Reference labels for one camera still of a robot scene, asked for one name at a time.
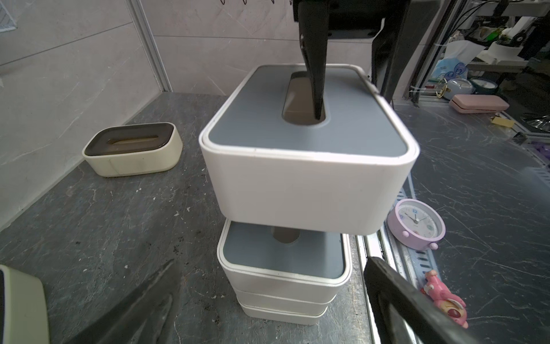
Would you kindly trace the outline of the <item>cream tissue box dark lid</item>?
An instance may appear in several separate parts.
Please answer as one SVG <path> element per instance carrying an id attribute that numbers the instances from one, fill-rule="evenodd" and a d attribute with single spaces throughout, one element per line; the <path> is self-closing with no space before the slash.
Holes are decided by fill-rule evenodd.
<path id="1" fill-rule="evenodd" d="M 6 265 L 1 266 L 1 342 L 50 342 L 42 282 Z"/>

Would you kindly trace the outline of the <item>lilac alarm clock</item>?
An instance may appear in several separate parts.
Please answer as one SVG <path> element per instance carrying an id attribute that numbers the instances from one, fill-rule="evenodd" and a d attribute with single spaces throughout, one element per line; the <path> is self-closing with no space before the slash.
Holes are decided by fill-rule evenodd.
<path id="1" fill-rule="evenodd" d="M 403 245 L 417 250 L 437 250 L 446 234 L 446 225 L 439 213 L 415 199 L 402 199 L 391 209 L 387 228 Z"/>

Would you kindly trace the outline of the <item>pink bear figurine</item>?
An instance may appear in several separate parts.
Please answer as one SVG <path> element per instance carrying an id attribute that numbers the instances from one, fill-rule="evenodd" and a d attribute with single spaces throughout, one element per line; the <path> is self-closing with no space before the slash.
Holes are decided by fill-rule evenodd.
<path id="1" fill-rule="evenodd" d="M 468 329 L 467 311 L 465 302 L 454 295 L 439 279 L 435 270 L 425 273 L 425 285 L 421 292 L 427 295 L 433 304 L 462 328 Z"/>

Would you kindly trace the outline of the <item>white tissue box bamboo lid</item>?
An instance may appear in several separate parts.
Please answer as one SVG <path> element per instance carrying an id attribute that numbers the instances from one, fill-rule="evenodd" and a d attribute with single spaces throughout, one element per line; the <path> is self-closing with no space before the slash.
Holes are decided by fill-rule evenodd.
<path id="1" fill-rule="evenodd" d="M 284 323 L 292 323 L 297 325 L 316 325 L 320 319 L 327 312 L 325 308 L 319 315 L 305 315 L 301 313 L 282 312 L 277 310 L 268 310 L 262 308 L 255 308 L 240 304 L 242 310 L 246 315 L 251 318 L 258 318 L 263 320 L 272 320 Z"/>

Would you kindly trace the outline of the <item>white tissue box grey top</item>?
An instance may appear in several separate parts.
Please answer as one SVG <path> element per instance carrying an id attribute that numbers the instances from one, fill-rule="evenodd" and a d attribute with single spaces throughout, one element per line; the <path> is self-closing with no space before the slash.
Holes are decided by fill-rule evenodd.
<path id="1" fill-rule="evenodd" d="M 300 230 L 291 243 L 275 239 L 273 227 L 226 220 L 218 261 L 238 291 L 313 303 L 327 303 L 349 281 L 349 237 Z"/>

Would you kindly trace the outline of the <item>cream tissue box brown lid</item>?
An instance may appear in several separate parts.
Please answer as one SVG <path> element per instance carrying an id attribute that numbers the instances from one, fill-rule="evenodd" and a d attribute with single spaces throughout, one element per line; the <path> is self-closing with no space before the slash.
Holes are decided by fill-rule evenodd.
<path id="1" fill-rule="evenodd" d="M 83 148 L 84 160 L 106 178 L 165 172 L 177 165 L 183 141 L 173 123 L 106 128 Z"/>

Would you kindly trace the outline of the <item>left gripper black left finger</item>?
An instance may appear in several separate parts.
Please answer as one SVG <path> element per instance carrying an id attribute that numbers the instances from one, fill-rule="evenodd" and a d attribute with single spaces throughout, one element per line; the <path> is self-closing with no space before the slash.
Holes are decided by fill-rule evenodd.
<path id="1" fill-rule="evenodd" d="M 166 262 L 114 308 L 69 343 L 166 343 L 180 299 L 180 267 Z"/>

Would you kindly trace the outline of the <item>white tissue box wooden lid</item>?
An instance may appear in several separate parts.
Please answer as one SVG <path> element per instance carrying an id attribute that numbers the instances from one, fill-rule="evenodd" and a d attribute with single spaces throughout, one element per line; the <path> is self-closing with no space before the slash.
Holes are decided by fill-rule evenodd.
<path id="1" fill-rule="evenodd" d="M 238 301 L 246 307 L 311 316 L 321 315 L 336 298 L 333 297 L 327 302 L 318 303 L 243 292 L 240 290 L 234 290 L 234 292 Z"/>

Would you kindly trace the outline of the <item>white tissue box grey lid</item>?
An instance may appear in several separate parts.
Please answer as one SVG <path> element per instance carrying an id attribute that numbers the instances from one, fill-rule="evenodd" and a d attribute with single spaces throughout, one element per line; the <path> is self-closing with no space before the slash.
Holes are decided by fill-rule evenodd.
<path id="1" fill-rule="evenodd" d="M 234 222 L 369 235 L 385 221 L 420 147 L 365 72 L 329 64 L 325 119 L 284 119 L 303 64 L 256 67 L 202 130 L 222 214 Z"/>

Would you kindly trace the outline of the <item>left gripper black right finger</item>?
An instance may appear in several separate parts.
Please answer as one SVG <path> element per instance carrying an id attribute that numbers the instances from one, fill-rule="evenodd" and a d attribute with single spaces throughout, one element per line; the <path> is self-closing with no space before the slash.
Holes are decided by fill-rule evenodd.
<path id="1" fill-rule="evenodd" d="M 423 343 L 480 342 L 437 310 L 383 259 L 368 257 L 364 279 L 381 343 L 409 343 L 406 325 Z"/>

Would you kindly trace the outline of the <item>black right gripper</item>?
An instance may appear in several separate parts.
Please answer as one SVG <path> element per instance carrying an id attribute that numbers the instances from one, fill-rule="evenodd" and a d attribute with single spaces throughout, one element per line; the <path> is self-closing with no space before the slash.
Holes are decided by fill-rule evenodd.
<path id="1" fill-rule="evenodd" d="M 406 60 L 413 53 L 411 1 L 293 1 L 292 9 L 317 120 L 322 117 L 327 40 L 376 36 L 372 83 L 385 100 L 392 100 Z"/>

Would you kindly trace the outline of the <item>pink pencil case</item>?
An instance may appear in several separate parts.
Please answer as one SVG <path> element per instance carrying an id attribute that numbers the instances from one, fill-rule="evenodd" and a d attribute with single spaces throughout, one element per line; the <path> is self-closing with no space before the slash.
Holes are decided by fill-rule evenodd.
<path id="1" fill-rule="evenodd" d="M 499 113 L 509 108 L 497 95 L 455 95 L 449 105 L 462 114 Z"/>

